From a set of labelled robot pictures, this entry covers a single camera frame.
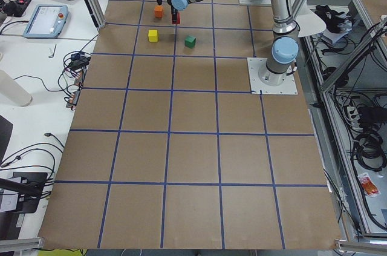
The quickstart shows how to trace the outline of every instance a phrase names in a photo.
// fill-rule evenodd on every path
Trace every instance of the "device screen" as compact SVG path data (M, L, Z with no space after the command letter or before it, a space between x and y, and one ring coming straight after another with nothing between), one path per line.
M39 7L30 27L30 34L51 34L61 7Z

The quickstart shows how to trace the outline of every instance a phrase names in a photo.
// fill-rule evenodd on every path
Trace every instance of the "cube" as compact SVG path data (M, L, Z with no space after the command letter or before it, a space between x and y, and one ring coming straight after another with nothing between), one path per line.
M155 6L155 17L156 18L162 18L164 14L164 7L161 5Z
M149 30L148 31L148 39L149 39L149 42L158 42L158 31L157 30Z
M194 48L195 44L196 44L196 37L188 35L186 37L186 40L184 41L184 44L185 44L186 47Z

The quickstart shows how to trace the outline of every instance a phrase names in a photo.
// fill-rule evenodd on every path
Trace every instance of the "white desk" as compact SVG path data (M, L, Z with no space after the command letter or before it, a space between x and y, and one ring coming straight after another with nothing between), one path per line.
M102 11L105 12L108 0L98 0ZM23 17L12 18L12 21L29 20L35 7L39 4L57 4L67 5L69 17L62 33L59 35L61 39L84 39L93 38L98 32L91 20L89 11L87 10L84 0L32 0L31 4L26 9ZM5 35L22 35L26 27L26 23L13 24L7 27L3 34Z
M79 41L74 40L21 40L20 37L0 36L0 50L4 53L0 61L0 69L11 77L28 74L43 79L47 88L58 90L57 78L62 71L62 58L68 52L79 50L82 47ZM54 58L50 55L49 47L57 44ZM90 43L85 51L92 51L95 42ZM44 133L51 132L62 143L67 139L68 130L73 119L73 112L65 108L63 92L49 93L37 79L23 77L17 82L32 96L33 101L27 107L18 107L3 95L0 95L0 114L13 123L13 132L5 156L38 142L56 144L52 137L44 137ZM56 157L56 170L60 162L60 152L52 147L43 146L53 152ZM22 160L12 166L24 165L52 166L52 159L48 154L36 151L26 155ZM16 171L47 172L43 168L25 168ZM13 171L0 171L0 177L9 178ZM19 238L33 238L37 236L42 224L46 200L41 200L36 213L26 214Z

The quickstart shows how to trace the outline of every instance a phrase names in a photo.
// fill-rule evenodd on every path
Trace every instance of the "yellow cube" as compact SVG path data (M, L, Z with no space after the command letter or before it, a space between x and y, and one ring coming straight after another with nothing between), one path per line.
M158 42L158 31L157 30L149 30L148 31L148 39L149 39L149 42Z

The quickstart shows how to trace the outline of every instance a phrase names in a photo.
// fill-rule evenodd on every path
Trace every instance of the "orange cube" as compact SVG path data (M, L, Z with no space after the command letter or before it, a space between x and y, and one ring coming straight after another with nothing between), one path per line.
M164 7L161 5L155 6L155 17L162 18L164 13Z

